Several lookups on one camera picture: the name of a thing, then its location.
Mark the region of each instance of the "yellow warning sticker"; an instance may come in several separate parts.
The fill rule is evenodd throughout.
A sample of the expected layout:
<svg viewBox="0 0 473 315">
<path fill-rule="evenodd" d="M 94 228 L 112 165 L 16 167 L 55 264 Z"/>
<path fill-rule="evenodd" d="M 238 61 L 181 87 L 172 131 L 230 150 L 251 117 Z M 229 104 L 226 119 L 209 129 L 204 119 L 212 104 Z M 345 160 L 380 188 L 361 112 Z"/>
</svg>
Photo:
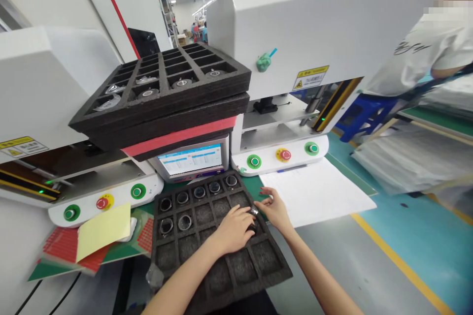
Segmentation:
<svg viewBox="0 0 473 315">
<path fill-rule="evenodd" d="M 22 137 L 0 143 L 0 152 L 11 158 L 22 158 L 46 150 L 49 150 L 49 148 L 31 137 Z"/>
<path fill-rule="evenodd" d="M 19 152 L 18 150 L 13 150 L 13 149 L 8 149 L 8 152 L 12 154 L 13 156 L 22 154 L 22 152 Z"/>
<path fill-rule="evenodd" d="M 6 142 L 0 143 L 0 149 L 8 148 L 8 147 L 15 146 L 18 144 L 29 143 L 33 140 L 34 139 L 32 139 L 31 137 L 23 137 L 23 138 L 8 140 Z"/>
<path fill-rule="evenodd" d="M 324 79 L 324 76 L 328 70 L 329 65 L 299 71 L 292 90 L 296 91 L 319 86 L 322 83 L 322 80 Z"/>
</svg>

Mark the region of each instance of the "monitor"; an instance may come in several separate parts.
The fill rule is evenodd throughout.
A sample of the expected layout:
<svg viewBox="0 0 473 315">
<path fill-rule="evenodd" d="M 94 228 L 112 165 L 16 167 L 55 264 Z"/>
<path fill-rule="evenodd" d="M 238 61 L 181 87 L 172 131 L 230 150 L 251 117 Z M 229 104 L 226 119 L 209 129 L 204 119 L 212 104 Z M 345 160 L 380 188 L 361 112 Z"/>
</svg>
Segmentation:
<svg viewBox="0 0 473 315">
<path fill-rule="evenodd" d="M 229 135 L 187 145 L 149 160 L 169 183 L 193 180 L 228 170 Z"/>
</svg>

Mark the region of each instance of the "hand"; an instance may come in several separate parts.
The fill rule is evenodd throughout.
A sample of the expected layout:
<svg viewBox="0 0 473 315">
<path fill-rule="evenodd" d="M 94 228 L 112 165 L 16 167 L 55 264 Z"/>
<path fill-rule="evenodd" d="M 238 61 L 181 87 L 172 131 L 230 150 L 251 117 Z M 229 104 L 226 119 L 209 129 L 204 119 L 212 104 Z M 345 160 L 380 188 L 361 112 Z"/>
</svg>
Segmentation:
<svg viewBox="0 0 473 315">
<path fill-rule="evenodd" d="M 240 208 L 239 204 L 234 206 L 223 218 L 217 231 L 207 239 L 212 243 L 213 249 L 217 250 L 219 257 L 242 249 L 255 234 L 254 231 L 246 231 L 256 219 L 248 214 L 250 209 L 250 207 Z"/>
<path fill-rule="evenodd" d="M 286 206 L 277 191 L 271 187 L 261 187 L 261 189 L 260 194 L 268 194 L 272 198 L 268 197 L 262 202 L 255 202 L 258 209 L 266 214 L 268 220 L 280 233 L 284 234 L 285 231 L 294 229 L 287 215 Z"/>
</svg>

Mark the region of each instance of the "person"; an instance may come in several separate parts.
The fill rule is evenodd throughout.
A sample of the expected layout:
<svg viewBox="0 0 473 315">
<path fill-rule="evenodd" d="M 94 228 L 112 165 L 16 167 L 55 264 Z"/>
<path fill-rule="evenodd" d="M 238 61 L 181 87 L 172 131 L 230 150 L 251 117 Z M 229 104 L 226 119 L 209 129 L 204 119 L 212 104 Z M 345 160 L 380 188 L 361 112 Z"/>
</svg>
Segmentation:
<svg viewBox="0 0 473 315">
<path fill-rule="evenodd" d="M 325 314 L 362 314 L 355 302 L 297 234 L 277 191 L 263 187 L 260 193 L 272 197 L 262 202 L 255 202 L 255 205 L 266 214 L 271 224 L 288 243 Z M 212 265 L 223 255 L 242 249 L 254 235 L 254 231 L 247 230 L 250 224 L 254 224 L 255 219 L 248 213 L 249 210 L 250 207 L 240 208 L 239 205 L 233 207 L 217 230 L 151 299 L 143 314 L 183 314 Z"/>
<path fill-rule="evenodd" d="M 208 38 L 207 38 L 207 21 L 203 23 L 203 30 L 202 30 L 202 39 L 205 43 L 208 44 Z"/>
<path fill-rule="evenodd" d="M 445 79 L 473 62 L 471 0 L 439 0 L 396 47 L 363 94 L 397 97 L 431 74 Z"/>
</svg>

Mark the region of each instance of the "press machine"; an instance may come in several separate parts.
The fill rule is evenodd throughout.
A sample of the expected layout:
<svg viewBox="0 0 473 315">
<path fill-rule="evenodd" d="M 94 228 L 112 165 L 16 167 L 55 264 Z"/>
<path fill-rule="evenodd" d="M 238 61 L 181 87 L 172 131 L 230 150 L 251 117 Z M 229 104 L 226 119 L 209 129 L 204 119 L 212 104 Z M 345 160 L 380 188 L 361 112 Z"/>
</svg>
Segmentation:
<svg viewBox="0 0 473 315">
<path fill-rule="evenodd" d="M 1 197 L 47 208 L 54 224 L 74 227 L 113 205 L 136 207 L 161 192 L 163 179 L 151 164 L 120 150 L 96 151 L 68 127 L 118 64 L 96 30 L 1 34 Z M 51 168 L 44 168 L 48 162 Z"/>
<path fill-rule="evenodd" d="M 252 101 L 230 138 L 231 165 L 254 176 L 323 158 L 326 134 L 432 2 L 215 1 L 207 12 L 210 45 L 252 70 Z M 286 26 L 294 19 L 297 26 Z M 68 127 L 119 64 L 103 35 L 30 28 L 0 36 L 0 163 L 16 161 L 39 176 L 25 179 L 0 166 L 2 197 L 48 208 L 55 224 L 72 227 L 113 204 L 137 206 L 161 192 L 159 159 L 138 162 L 120 150 L 94 155 L 88 137 Z M 274 48 L 272 63 L 259 72 L 257 60 Z M 308 104 L 297 97 L 301 90 L 313 91 Z M 61 173 L 29 159 L 51 151 L 60 155 L 55 171 Z M 222 155 L 205 168 L 226 169 L 227 161 Z M 169 171 L 160 173 L 172 179 Z"/>
<path fill-rule="evenodd" d="M 323 158 L 327 133 L 433 1 L 215 1 L 209 44 L 252 70 L 251 101 L 231 135 L 232 166 L 254 176 Z M 257 60 L 274 48 L 259 72 Z M 306 89 L 308 104 L 294 96 Z"/>
</svg>

